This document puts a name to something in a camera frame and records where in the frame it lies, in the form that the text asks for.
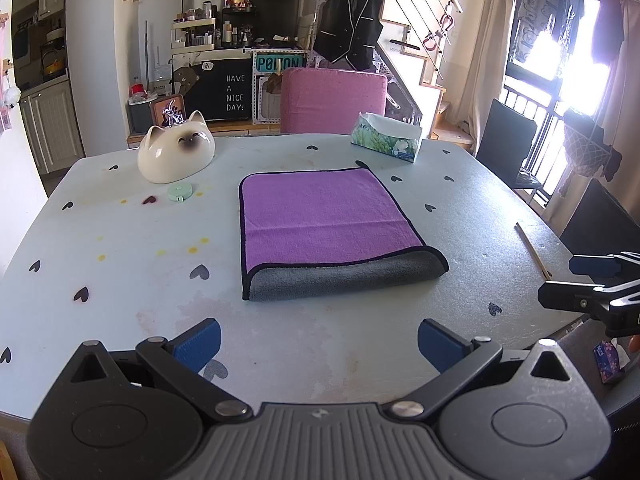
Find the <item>orange framed picture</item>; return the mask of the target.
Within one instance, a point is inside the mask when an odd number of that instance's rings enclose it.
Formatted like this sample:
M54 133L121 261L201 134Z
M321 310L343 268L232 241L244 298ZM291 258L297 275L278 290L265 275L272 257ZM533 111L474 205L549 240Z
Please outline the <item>orange framed picture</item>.
M163 96L151 103L153 124L162 128L180 125L186 121L186 108L180 94Z

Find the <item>black dining chair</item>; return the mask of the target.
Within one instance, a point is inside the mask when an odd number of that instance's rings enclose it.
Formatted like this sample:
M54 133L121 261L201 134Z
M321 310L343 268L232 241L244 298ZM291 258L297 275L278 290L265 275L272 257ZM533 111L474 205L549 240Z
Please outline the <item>black dining chair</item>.
M476 159L511 190L542 188L523 167L537 130L536 122L493 99Z

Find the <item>white cabinet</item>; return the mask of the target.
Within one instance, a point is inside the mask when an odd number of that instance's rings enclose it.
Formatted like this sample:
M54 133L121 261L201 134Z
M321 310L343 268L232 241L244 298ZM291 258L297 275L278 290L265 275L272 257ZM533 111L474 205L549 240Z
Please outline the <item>white cabinet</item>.
M85 157L67 75L23 93L20 110L42 176L68 169Z

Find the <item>dark purple hanging garment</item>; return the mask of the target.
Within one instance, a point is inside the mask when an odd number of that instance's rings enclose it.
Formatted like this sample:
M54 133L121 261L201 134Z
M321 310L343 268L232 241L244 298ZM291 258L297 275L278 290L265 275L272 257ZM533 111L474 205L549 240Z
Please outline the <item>dark purple hanging garment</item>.
M624 39L624 17L620 0L600 0L593 29L593 61L600 64L614 62L620 55L620 46Z

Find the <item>wooden chopstick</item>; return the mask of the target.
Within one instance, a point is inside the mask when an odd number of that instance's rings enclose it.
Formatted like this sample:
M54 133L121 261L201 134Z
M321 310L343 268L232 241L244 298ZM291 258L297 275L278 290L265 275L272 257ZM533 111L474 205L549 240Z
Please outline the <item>wooden chopstick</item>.
M534 263L536 264L536 267L538 268L538 270L540 271L540 273L542 274L542 276L544 277L544 279L546 281L550 281L552 279L552 274L549 272L549 270L546 268L546 266L544 265L544 263L542 262L540 255L538 255L538 252L536 251L533 243L530 241L530 239L528 238L528 236L526 235L525 231L523 230L522 226L516 222L514 229L516 232L518 232L518 235L521 237L523 243L525 244L529 255L532 256Z

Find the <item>beige curtain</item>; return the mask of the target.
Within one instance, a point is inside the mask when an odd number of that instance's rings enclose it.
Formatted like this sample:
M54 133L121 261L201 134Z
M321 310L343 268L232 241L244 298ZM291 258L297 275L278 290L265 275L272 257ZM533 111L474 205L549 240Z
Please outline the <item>beige curtain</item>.
M515 1L469 0L454 31L445 75L450 119L475 141L502 90Z

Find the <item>black have a nice day sign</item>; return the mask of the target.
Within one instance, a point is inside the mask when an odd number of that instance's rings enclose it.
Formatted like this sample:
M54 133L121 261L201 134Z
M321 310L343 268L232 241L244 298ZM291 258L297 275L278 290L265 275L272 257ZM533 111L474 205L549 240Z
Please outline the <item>black have a nice day sign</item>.
M206 122L250 119L252 75L249 58L183 67L180 91L186 112L198 110Z

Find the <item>purple and grey microfibre towel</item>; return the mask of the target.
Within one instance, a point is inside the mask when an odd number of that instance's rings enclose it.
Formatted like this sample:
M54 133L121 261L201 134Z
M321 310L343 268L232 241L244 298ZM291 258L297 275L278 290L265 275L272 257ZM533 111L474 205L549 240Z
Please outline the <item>purple and grey microfibre towel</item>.
M365 292L449 270L364 162L249 174L239 205L245 301Z

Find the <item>wooden shelf with bottles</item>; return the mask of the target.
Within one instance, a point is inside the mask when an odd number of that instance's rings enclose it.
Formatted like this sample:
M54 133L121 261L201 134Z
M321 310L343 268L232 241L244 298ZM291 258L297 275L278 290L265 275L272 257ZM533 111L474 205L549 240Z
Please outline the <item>wooden shelf with bottles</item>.
M205 0L198 8L178 13L171 25L171 51L184 53L199 48L213 50L220 43L217 7Z

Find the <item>white ceramic cat figurine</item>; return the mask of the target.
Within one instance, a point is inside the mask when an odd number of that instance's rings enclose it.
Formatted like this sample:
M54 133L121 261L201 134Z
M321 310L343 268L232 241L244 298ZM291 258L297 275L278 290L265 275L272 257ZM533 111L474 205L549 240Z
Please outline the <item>white ceramic cat figurine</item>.
M215 139L198 111L179 125L152 126L138 147L138 169L146 180L165 184L193 176L216 153Z

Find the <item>black vest on hanger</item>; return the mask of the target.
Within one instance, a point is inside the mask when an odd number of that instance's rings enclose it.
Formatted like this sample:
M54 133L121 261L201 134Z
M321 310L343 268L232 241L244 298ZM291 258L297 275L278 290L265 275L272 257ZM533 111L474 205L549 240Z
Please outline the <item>black vest on hanger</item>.
M385 0L326 0L314 52L330 63L345 61L354 70L370 70L383 25Z

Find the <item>floral tissue box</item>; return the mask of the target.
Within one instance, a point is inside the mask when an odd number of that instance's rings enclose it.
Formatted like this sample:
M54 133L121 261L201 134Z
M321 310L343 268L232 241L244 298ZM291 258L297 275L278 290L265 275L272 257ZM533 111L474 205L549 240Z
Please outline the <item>floral tissue box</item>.
M360 113L350 143L405 162L415 162L422 140L419 126L373 113Z

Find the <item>patterned hanging garment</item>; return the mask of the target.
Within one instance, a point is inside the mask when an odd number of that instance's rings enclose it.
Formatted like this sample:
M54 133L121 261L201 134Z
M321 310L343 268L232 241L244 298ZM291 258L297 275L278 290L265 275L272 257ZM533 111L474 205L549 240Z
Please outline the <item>patterned hanging garment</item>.
M558 0L520 0L511 48L514 62L526 62L538 35L553 24L557 8Z

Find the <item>mint green tape measure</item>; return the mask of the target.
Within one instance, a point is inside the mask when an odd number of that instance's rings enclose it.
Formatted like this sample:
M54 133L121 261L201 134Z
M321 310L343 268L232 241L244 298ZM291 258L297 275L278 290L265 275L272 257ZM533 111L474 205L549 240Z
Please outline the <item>mint green tape measure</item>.
M167 189L167 198L174 203L183 203L193 195L193 186L190 183L176 183Z

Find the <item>teal poison licence plate sign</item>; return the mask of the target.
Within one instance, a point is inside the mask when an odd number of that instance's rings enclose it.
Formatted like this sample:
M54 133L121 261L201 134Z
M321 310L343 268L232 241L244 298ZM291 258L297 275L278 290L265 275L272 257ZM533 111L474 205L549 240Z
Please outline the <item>teal poison licence plate sign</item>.
M304 67L303 53L256 53L255 70L258 74L280 74L289 68Z

